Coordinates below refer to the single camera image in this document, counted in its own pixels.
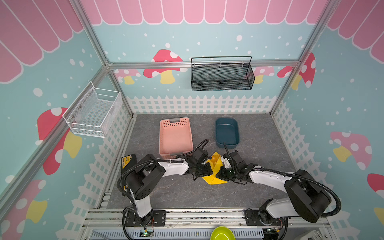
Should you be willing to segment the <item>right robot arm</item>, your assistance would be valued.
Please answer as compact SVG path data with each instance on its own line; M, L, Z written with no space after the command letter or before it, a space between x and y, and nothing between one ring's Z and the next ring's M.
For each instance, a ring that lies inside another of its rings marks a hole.
M224 166L216 177L236 184L260 184L278 189L287 194L283 199L268 199L258 210L245 210L247 224L269 226L281 219L301 217L309 223L316 223L321 217L332 217L342 210L337 194L326 185L317 182L307 171L287 173L247 165L238 151L226 152Z

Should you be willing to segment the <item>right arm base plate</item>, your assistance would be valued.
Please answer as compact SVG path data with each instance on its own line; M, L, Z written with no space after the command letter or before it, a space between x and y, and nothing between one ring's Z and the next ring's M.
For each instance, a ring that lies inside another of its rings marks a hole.
M284 226L286 218L273 218L266 210L246 209L244 211L247 226Z

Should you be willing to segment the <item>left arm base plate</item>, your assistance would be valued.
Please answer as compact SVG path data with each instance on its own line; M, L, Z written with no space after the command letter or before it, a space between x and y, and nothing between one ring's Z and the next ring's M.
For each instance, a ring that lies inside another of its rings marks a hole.
M139 217L133 210L129 209L124 216L125 227L164 227L166 211L151 211L145 217Z

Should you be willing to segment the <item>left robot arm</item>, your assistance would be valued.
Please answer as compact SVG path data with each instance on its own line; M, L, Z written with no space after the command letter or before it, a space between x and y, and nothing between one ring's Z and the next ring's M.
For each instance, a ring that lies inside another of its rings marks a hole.
M175 159L160 159L152 154L140 161L135 154L120 159L121 176L117 189L130 200L133 212L140 219L153 214L150 194L163 177L173 175L192 175L193 180L213 174L208 160L211 158L204 149L209 139L203 140L190 152L177 155Z

